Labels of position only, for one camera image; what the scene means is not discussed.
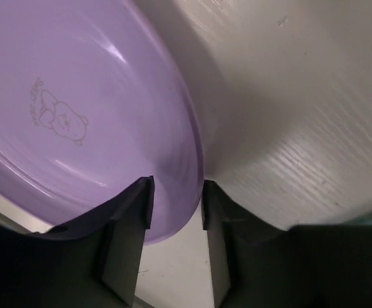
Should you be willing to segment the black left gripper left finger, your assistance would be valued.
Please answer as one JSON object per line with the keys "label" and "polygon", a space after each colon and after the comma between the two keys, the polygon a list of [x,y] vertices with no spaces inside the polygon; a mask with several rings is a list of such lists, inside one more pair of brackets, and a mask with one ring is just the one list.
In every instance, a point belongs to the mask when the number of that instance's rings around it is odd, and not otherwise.
{"label": "black left gripper left finger", "polygon": [[154,191],[139,178],[43,234],[0,225],[0,307],[131,307]]}

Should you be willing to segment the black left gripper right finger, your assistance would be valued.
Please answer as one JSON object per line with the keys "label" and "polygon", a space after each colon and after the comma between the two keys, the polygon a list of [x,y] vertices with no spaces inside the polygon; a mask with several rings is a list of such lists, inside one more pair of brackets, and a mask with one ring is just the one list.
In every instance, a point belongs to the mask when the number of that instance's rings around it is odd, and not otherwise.
{"label": "black left gripper right finger", "polygon": [[372,307],[372,221],[262,221],[207,180],[202,195],[216,307]]}

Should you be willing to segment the lavender plastic plate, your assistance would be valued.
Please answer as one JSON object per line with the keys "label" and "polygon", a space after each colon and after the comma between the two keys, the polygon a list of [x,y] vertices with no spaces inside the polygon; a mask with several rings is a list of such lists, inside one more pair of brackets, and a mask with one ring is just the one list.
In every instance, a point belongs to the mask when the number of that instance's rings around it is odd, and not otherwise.
{"label": "lavender plastic plate", "polygon": [[0,1],[0,195],[50,225],[155,181],[146,244],[203,188],[187,87],[133,1]]}

